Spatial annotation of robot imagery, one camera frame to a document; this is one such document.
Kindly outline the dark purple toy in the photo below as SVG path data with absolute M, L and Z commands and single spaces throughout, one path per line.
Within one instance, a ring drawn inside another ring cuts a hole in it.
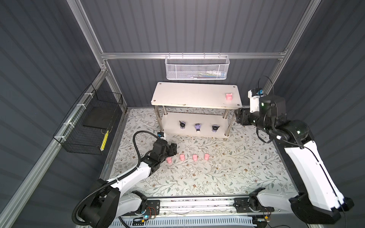
M 179 121 L 179 123 L 180 123 L 180 128 L 185 129 L 186 123 L 184 121 Z

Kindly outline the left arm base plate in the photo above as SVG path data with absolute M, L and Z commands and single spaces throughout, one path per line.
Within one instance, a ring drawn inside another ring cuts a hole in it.
M 160 213 L 160 200 L 152 200 L 148 199 L 142 201 L 141 205 L 134 212 L 135 215 L 150 215 L 150 216 L 157 216 Z

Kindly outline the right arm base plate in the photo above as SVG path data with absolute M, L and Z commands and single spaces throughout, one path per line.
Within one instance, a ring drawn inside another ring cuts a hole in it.
M 249 213 L 249 212 L 268 212 L 275 211 L 273 207 L 264 207 L 255 198 L 234 198 L 233 207 L 237 213 Z

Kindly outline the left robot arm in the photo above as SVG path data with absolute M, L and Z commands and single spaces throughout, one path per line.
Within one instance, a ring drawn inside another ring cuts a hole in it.
M 156 141 L 152 150 L 144 156 L 137 153 L 138 161 L 132 169 L 115 178 L 95 182 L 95 189 L 75 206 L 71 214 L 74 224 L 107 228 L 117 217 L 145 210 L 147 197 L 130 189 L 156 172 L 167 158 L 177 155 L 177 144 L 168 143 L 163 133 L 153 137 Z

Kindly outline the purple striped toy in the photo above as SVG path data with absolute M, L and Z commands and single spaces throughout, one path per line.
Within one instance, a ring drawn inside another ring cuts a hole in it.
M 214 132 L 214 133 L 217 132 L 219 128 L 220 128 L 219 125 L 216 125 L 216 124 L 212 125 L 212 132 Z

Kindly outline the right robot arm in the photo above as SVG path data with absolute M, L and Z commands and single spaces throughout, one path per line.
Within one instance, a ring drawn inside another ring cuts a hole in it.
M 248 206 L 253 212 L 268 208 L 292 212 L 306 224 L 335 224 L 353 208 L 354 202 L 345 197 L 334 184 L 326 169 L 309 126 L 300 120 L 288 120 L 285 99 L 275 95 L 249 92 L 249 108 L 235 111 L 241 125 L 253 125 L 256 131 L 268 134 L 279 151 L 294 165 L 299 184 L 295 192 L 271 192 L 259 187 L 249 194 Z

